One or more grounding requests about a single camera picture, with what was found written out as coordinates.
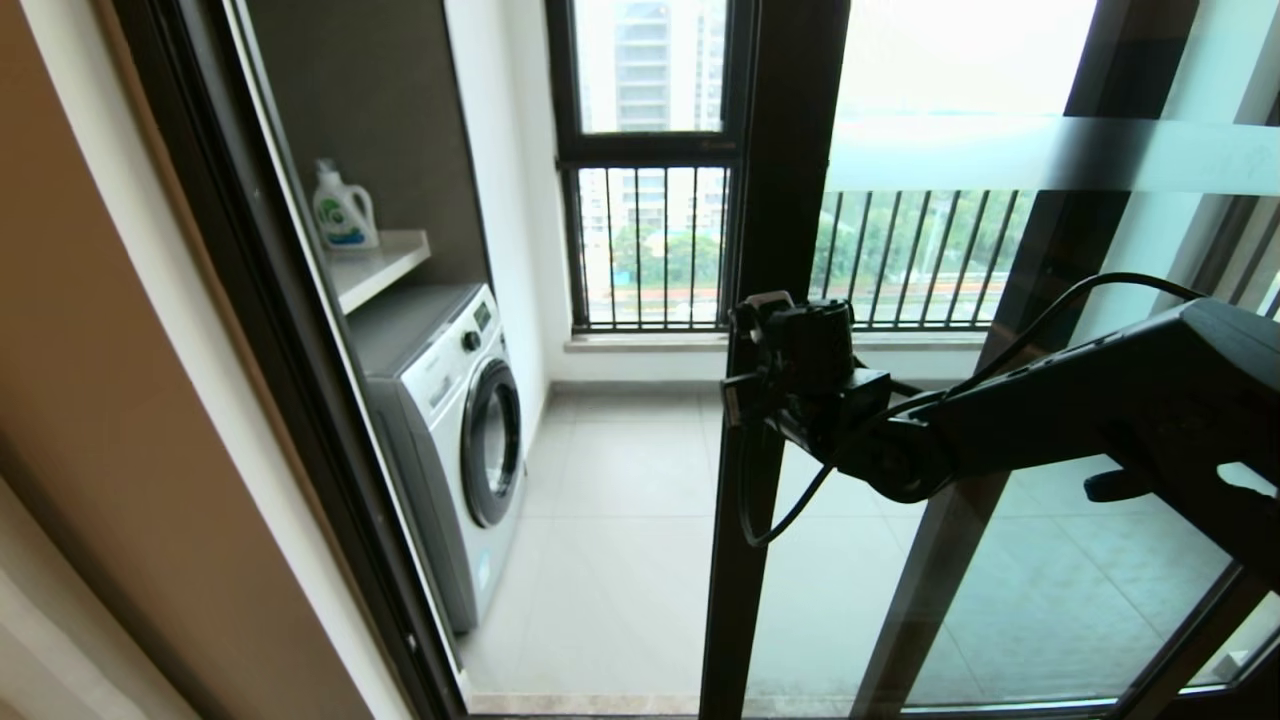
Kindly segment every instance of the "tiled floor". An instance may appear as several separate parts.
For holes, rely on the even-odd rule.
[[[714,395],[553,397],[502,585],[460,641],[474,711],[696,711],[718,452]],[[1105,462],[1010,480],[911,705],[1117,693],[1199,600],[1221,551],[1158,501],[1061,480]],[[776,516],[817,469],[787,447]],[[750,714],[847,715],[922,510],[833,475],[771,546]]]

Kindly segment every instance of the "washing machine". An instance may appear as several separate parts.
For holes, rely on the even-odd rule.
[[[488,286],[403,286],[348,316],[410,532],[456,633],[493,601],[522,497],[520,395]]]

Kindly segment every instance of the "metal railing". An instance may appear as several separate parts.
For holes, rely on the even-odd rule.
[[[722,329],[731,172],[577,170],[579,332]]]
[[[844,297],[854,327],[991,327],[1034,192],[828,192],[809,297]]]

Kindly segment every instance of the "glass door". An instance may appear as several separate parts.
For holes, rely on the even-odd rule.
[[[1100,272],[1276,316],[1276,3],[842,9],[760,10],[739,300],[847,300],[859,357],[934,387]],[[1094,292],[1023,361],[1174,302]],[[730,375],[754,363],[737,341]],[[1106,456],[918,505],[833,474],[767,551],[740,495],[759,533],[820,464],[758,428],[721,457],[703,716],[1139,716],[1236,687],[1274,648],[1280,601],[1181,515],[1087,500]]]

